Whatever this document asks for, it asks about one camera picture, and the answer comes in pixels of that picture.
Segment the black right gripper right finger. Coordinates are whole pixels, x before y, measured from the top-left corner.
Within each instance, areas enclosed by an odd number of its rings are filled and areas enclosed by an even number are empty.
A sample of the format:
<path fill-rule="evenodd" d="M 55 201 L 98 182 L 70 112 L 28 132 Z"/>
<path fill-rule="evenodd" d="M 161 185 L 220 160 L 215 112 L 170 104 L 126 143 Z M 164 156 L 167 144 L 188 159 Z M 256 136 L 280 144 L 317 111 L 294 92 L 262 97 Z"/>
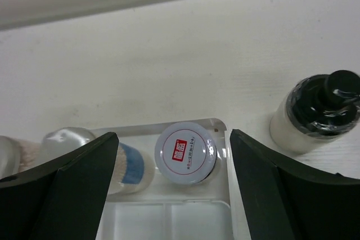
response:
<path fill-rule="evenodd" d="M 305 165 L 238 129 L 229 141 L 252 239 L 359 239 L 359 179 Z"/>

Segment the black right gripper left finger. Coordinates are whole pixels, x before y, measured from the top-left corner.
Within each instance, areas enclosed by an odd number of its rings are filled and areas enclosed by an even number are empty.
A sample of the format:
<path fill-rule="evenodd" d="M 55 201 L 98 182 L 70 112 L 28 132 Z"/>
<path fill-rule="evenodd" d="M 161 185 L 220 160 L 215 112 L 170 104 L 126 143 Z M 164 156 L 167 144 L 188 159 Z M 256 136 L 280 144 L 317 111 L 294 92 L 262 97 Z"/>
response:
<path fill-rule="evenodd" d="M 95 239 L 118 143 L 108 132 L 1 179 L 1 239 Z"/>

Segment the silver-lid jar blue label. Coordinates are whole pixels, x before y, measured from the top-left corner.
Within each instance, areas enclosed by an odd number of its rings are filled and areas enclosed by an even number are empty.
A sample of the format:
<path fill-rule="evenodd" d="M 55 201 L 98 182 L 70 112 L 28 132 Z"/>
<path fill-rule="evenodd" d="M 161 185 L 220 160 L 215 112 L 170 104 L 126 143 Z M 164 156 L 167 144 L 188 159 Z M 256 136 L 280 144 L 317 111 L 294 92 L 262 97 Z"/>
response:
<path fill-rule="evenodd" d="M 30 169 L 38 156 L 40 144 L 1 136 L 1 179 Z"/>
<path fill-rule="evenodd" d="M 67 127 L 46 134 L 40 144 L 35 165 L 54 160 L 91 141 L 96 136 L 89 130 Z M 119 142 L 108 194 L 131 194 L 146 189 L 152 182 L 155 165 L 151 157 Z"/>

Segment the black-cap grinder white salt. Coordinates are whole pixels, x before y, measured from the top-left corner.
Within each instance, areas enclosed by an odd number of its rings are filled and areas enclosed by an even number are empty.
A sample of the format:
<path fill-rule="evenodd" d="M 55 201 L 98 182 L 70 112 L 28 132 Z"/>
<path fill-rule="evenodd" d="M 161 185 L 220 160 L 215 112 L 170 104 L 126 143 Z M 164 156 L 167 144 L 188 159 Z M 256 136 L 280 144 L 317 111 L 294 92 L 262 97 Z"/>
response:
<path fill-rule="evenodd" d="M 276 145 L 299 155 L 331 143 L 359 123 L 359 75 L 348 70 L 307 77 L 272 116 Z"/>

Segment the white-lid sauce jar red logo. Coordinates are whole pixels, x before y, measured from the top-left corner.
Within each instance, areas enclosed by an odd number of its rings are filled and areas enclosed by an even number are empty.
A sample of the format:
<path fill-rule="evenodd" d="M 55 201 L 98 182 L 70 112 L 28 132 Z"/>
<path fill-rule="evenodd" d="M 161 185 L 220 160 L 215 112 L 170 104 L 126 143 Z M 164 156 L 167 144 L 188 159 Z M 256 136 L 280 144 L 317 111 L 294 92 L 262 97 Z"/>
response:
<path fill-rule="evenodd" d="M 203 126 L 178 122 L 159 136 L 154 150 L 155 164 L 161 174 L 176 184 L 193 185 L 205 180 L 217 160 L 217 147 Z"/>

